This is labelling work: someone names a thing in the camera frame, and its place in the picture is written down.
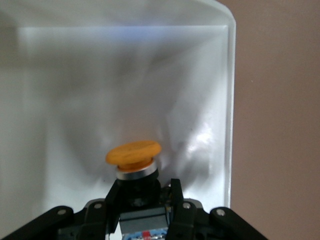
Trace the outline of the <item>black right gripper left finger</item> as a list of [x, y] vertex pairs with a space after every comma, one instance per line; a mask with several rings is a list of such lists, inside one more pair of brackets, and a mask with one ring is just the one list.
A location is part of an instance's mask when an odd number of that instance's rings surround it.
[[115, 182], [105, 198], [82, 210], [56, 206], [5, 236], [4, 240], [108, 240], [116, 230], [120, 188]]

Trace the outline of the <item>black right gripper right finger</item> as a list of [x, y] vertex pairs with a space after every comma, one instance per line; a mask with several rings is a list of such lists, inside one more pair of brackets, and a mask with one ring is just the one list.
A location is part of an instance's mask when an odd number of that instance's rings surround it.
[[209, 213], [184, 199], [181, 182], [171, 179], [173, 219], [168, 240], [265, 240], [266, 237], [228, 207], [216, 207]]

